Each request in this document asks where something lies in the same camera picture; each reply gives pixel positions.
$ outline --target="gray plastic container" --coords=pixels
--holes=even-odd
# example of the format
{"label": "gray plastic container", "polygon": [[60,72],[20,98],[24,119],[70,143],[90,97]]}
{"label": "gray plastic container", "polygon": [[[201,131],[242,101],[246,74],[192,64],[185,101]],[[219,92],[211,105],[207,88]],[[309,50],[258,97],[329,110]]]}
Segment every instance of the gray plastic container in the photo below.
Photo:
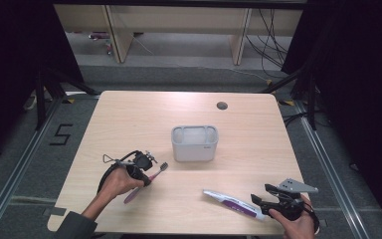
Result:
{"label": "gray plastic container", "polygon": [[173,157],[177,161],[209,161],[219,140],[212,125],[181,125],[172,129]]}

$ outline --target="hand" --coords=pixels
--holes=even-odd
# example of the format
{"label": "hand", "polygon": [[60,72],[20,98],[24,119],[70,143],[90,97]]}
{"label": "hand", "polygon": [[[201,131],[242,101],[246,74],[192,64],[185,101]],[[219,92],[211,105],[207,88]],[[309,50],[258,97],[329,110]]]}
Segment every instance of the hand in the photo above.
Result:
{"label": "hand", "polygon": [[83,216],[91,220],[96,220],[104,208],[116,198],[134,187],[143,187],[144,182],[133,179],[123,167],[117,167],[104,181],[100,192],[82,213]]}
{"label": "hand", "polygon": [[[311,206],[311,202],[304,196],[302,200]],[[310,239],[314,238],[314,222],[306,211],[302,211],[300,217],[295,221],[289,221],[280,212],[270,209],[269,213],[275,218],[285,230],[285,239]]]}

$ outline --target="hand-held gripper device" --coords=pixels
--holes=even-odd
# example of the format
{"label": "hand-held gripper device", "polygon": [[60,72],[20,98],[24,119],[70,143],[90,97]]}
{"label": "hand-held gripper device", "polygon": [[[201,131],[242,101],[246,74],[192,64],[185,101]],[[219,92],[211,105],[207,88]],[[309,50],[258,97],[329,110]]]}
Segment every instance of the hand-held gripper device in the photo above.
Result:
{"label": "hand-held gripper device", "polygon": [[279,203],[263,201],[262,198],[251,194],[253,203],[260,206],[263,214],[272,217],[269,210],[274,209],[280,212],[289,221],[295,221],[300,217],[302,211],[306,211],[314,221],[314,232],[318,232],[319,221],[314,210],[300,197],[301,192],[318,192],[316,187],[311,187],[289,178],[277,187],[265,184],[265,188],[266,192],[279,199]]}
{"label": "hand-held gripper device", "polygon": [[[130,156],[135,154],[133,160],[127,160]],[[132,151],[126,156],[124,156],[121,159],[113,159],[106,154],[103,155],[103,162],[111,162],[114,161],[114,164],[110,166],[110,168],[104,173],[103,177],[100,180],[100,183],[98,184],[97,193],[100,192],[101,188],[103,187],[104,182],[106,181],[107,177],[110,175],[111,172],[113,172],[117,167],[124,166],[126,168],[126,171],[128,172],[129,176],[137,179],[142,180],[144,182],[144,186],[148,186],[151,183],[151,180],[148,178],[147,175],[145,175],[142,170],[147,171],[153,166],[152,161],[156,161],[153,155],[151,155],[151,152],[146,151],[146,154],[142,153],[141,151]]]}

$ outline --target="table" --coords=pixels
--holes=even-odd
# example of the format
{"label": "table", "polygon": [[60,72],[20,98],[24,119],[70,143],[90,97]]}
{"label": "table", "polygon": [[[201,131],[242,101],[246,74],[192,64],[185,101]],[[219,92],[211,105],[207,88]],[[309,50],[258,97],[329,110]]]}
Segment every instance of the table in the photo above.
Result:
{"label": "table", "polygon": [[[228,105],[217,108],[218,102]],[[215,158],[178,162],[173,158],[171,130],[177,125],[214,125],[219,133]],[[121,158],[133,150],[150,150],[169,167],[128,204],[120,195],[96,220],[96,231],[163,234],[281,234],[267,217],[256,219],[230,210],[203,189],[251,203],[254,193],[278,201],[264,190],[291,177],[302,181],[277,102],[271,95],[184,92],[104,92],[95,107],[72,168],[56,203],[83,212],[109,164],[102,155]],[[52,215],[55,231],[64,217]]]}

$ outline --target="toothbrush handle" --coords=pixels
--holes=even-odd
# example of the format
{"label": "toothbrush handle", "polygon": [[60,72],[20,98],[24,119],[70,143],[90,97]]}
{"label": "toothbrush handle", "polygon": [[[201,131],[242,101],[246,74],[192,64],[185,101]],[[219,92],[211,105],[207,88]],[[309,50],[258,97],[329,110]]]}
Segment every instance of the toothbrush handle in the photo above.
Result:
{"label": "toothbrush handle", "polygon": [[135,198],[135,196],[138,194],[140,189],[141,189],[140,187],[135,188],[131,193],[129,193],[128,196],[126,196],[125,200],[123,200],[123,203],[126,204],[132,201],[132,199]]}

